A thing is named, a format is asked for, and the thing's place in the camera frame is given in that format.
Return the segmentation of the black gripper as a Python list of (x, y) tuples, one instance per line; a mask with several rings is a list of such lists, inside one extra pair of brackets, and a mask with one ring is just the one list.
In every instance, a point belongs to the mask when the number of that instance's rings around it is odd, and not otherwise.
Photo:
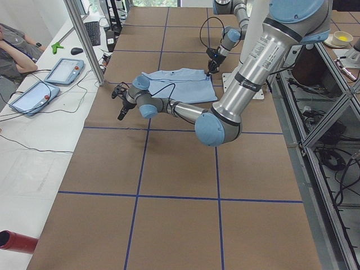
[(125, 118), (125, 116), (126, 116), (127, 113), (128, 113), (128, 110), (134, 109), (135, 106), (136, 106), (135, 103), (131, 103), (131, 102), (129, 102), (129, 101), (126, 100), (126, 99), (124, 99), (124, 100), (122, 101), (122, 103), (123, 103), (123, 108), (120, 110), (120, 113), (119, 113), (119, 115), (118, 115), (118, 120), (119, 120), (119, 121), (122, 121), (122, 120)]
[(222, 55), (213, 55), (211, 60), (208, 63), (208, 71), (206, 76), (209, 77), (219, 72), (219, 67), (225, 60), (225, 57)]

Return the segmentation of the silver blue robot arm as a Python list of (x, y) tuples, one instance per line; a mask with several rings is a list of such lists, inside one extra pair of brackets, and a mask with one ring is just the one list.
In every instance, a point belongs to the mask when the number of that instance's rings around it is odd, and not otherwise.
[(149, 91), (149, 79), (140, 75), (128, 89), (114, 88), (111, 97), (123, 103), (118, 119), (138, 107), (146, 119), (168, 113), (194, 124), (197, 138), (207, 146), (234, 141), (242, 131), (241, 113), (290, 48), (322, 42), (329, 36), (332, 1), (270, 1), (268, 6), (261, 36), (222, 98), (209, 110), (155, 97)]
[(207, 77), (218, 73), (219, 67), (233, 47), (235, 47), (239, 41), (245, 39), (249, 24), (247, 3), (247, 1), (213, 1), (214, 14), (234, 15), (238, 22), (238, 27), (223, 25), (220, 45), (217, 48), (207, 48), (206, 53), (209, 56)]

